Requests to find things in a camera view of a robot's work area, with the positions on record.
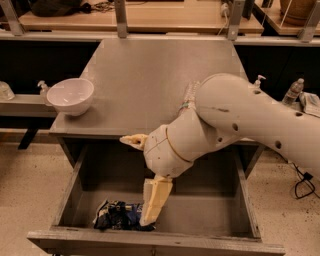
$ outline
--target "floor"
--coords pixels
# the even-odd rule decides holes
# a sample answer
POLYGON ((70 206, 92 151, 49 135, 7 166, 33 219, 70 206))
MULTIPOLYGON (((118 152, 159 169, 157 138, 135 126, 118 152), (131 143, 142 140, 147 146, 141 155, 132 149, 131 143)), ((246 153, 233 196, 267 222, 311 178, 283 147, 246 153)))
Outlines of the floor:
MULTIPOLYGON (((60 145, 47 137, 40 133, 19 151, 18 135, 0 133, 0 255, 47 255, 26 236, 50 227, 72 172, 60 145)), ((318 256, 320 199, 294 199, 298 180, 279 155, 265 150, 248 179, 250 199, 264 243, 283 244, 288 256, 318 256)), ((313 182, 320 194, 320 182, 313 182)))

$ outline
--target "plastic bottle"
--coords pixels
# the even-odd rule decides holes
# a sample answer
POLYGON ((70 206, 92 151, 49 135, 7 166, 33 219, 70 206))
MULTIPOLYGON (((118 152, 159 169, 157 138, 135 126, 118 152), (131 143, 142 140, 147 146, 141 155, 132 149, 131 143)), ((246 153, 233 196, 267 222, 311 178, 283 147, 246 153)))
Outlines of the plastic bottle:
POLYGON ((299 78, 297 81, 292 83, 289 90, 285 94, 282 103, 287 106, 291 106, 299 97, 300 93, 304 88, 304 80, 299 78))
POLYGON ((265 80, 265 79, 267 79, 267 78, 265 78, 265 77, 262 76, 262 75, 258 75, 257 80, 254 82, 253 86, 256 87, 256 88, 260 88, 261 79, 265 80))
POLYGON ((11 90, 10 86, 5 83, 0 81, 0 98, 5 99, 5 100, 11 100, 14 98, 14 93, 11 90))
POLYGON ((41 80, 39 83, 38 83, 38 87, 41 87, 41 90, 40 90, 40 95, 42 96, 43 98, 43 101, 44 101, 44 104, 46 104, 47 106, 52 106, 50 104, 50 102, 48 101, 48 98, 47 98, 47 93, 49 91, 49 87, 45 84, 45 82, 43 80, 41 80))

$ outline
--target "dark cloth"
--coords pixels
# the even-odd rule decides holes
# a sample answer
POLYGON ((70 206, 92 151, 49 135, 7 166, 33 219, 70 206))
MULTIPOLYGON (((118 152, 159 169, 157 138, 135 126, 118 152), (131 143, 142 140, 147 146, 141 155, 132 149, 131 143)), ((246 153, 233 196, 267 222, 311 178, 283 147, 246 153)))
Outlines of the dark cloth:
POLYGON ((31 11, 39 17, 71 15, 79 11, 82 0, 29 0, 31 11))
POLYGON ((139 224, 142 204, 126 204, 122 201, 106 201, 97 212, 95 229, 152 231, 155 227, 150 224, 139 224))

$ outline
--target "countertop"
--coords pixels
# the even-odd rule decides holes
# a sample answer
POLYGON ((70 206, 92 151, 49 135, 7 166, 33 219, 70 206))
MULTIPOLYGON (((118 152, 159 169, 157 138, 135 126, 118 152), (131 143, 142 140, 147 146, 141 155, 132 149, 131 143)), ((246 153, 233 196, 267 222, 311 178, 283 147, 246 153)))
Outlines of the countertop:
POLYGON ((229 41, 104 39, 81 74, 95 85, 92 106, 79 117, 59 113, 50 133, 106 139, 148 134, 177 117, 190 82, 216 73, 246 78, 229 41))

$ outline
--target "gray cabinet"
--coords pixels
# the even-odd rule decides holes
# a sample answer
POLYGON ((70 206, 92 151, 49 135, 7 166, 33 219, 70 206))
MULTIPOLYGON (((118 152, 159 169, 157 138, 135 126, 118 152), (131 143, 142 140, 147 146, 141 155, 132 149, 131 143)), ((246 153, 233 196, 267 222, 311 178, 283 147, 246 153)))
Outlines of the gray cabinet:
POLYGON ((106 199, 142 203, 143 154, 116 140, 85 145, 51 229, 28 239, 63 255, 284 255, 261 242, 237 150, 228 147, 198 159, 175 179, 152 232, 95 230, 106 199))

